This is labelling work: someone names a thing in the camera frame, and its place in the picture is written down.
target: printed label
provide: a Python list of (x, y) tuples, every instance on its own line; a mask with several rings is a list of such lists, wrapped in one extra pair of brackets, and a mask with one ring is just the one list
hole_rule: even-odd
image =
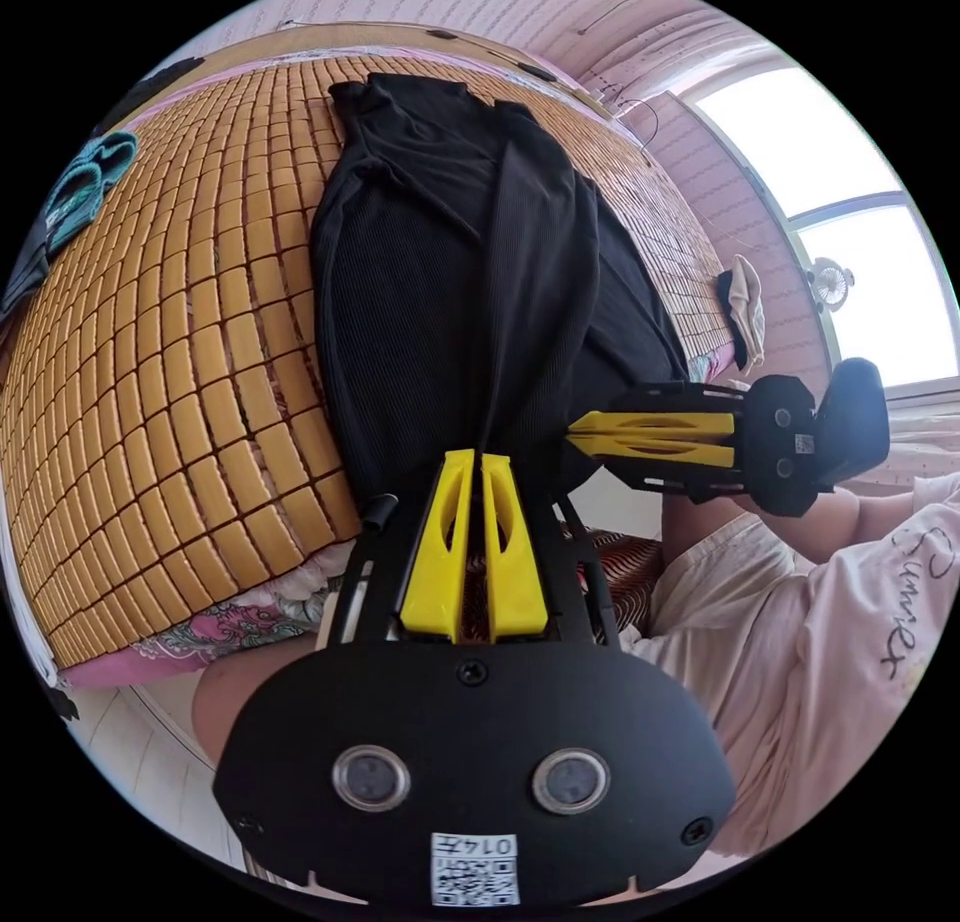
[(434, 905), (496, 908), (519, 905), (515, 835), (445, 835), (430, 838)]

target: bed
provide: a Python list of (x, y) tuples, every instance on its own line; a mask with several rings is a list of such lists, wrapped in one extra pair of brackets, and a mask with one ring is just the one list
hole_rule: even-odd
[[(630, 133), (559, 87), (386, 43), (188, 82), (126, 123), (133, 168), (6, 335), (0, 544), (51, 682), (192, 671), (315, 626), (336, 591), (358, 520), (311, 375), (306, 241), (340, 152), (325, 91), (369, 72), (525, 102), (629, 229), (691, 377), (732, 362), (723, 267), (693, 213)], [(655, 544), (610, 539), (653, 573), (635, 612)]]

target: person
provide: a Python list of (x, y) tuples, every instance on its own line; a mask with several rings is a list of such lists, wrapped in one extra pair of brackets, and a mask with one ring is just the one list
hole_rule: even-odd
[[(960, 583), (960, 472), (884, 498), (837, 489), (797, 519), (746, 496), (668, 496), (662, 522), (649, 631), (630, 626), (622, 642), (700, 702), (737, 786), (711, 849), (751, 856), (840, 792), (915, 690)], [(254, 690), (315, 645), (205, 670), (193, 724), (214, 762)]]

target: window frame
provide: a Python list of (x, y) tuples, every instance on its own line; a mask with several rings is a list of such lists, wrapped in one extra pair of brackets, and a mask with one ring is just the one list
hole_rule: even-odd
[[(799, 66), (786, 59), (786, 57), (741, 66), (720, 73), (698, 85), (692, 86), (690, 89), (677, 93), (675, 94), (675, 98), (698, 119), (700, 124), (713, 135), (726, 150), (727, 154), (739, 166), (770, 216), (779, 225), (784, 238), (787, 240), (797, 260), (797, 266), (802, 273), (805, 273), (812, 267), (812, 260), (800, 240), (799, 233), (802, 230), (812, 228), (815, 225), (823, 225), (826, 222), (833, 222), (849, 215), (868, 212), (873, 209), (906, 208), (913, 217), (914, 224), (920, 232), (924, 248), (934, 267), (937, 281), (940, 284), (944, 301), (948, 307), (947, 315), (950, 320), (951, 331), (953, 332), (954, 344), (957, 346), (957, 362), (958, 366), (960, 366), (960, 311), (951, 312), (949, 310), (949, 306), (954, 301), (954, 292), (950, 284), (950, 278), (947, 275), (946, 266), (943, 264), (943, 259), (933, 240), (930, 229), (910, 194), (904, 189), (889, 192), (875, 192), (868, 195), (842, 199), (838, 202), (831, 202), (806, 212), (799, 212), (792, 217), (787, 217), (783, 208), (777, 202), (776, 197), (770, 191), (760, 174), (750, 165), (744, 153), (698, 104), (701, 99), (705, 99), (707, 96), (713, 95), (738, 82), (785, 68), (799, 68)], [(816, 305), (817, 300), (813, 290), (809, 289), (809, 287), (808, 290), (814, 300), (814, 305)], [(837, 340), (836, 329), (834, 328), (833, 320), (830, 318), (829, 310), (817, 312), (817, 320), (823, 335), (831, 368), (834, 368), (842, 360), (842, 355), (840, 353), (840, 344)], [(960, 404), (960, 376), (892, 386), (884, 391), (890, 408), (910, 408), (945, 402)]]

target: bright window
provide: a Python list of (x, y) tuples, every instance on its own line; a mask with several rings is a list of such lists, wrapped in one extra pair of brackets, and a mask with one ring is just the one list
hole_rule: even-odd
[(761, 72), (694, 101), (763, 184), (801, 260), (822, 257), (853, 273), (846, 301), (821, 315), (840, 357), (872, 360), (888, 389), (955, 382), (960, 308), (939, 253), (840, 103), (800, 68)]
[(746, 156), (787, 218), (901, 188), (846, 109), (803, 69), (755, 75), (698, 105)]
[(798, 235), (811, 259), (854, 273), (847, 302), (830, 317), (842, 357), (873, 360), (891, 388), (960, 374), (944, 293), (906, 208), (859, 212)]

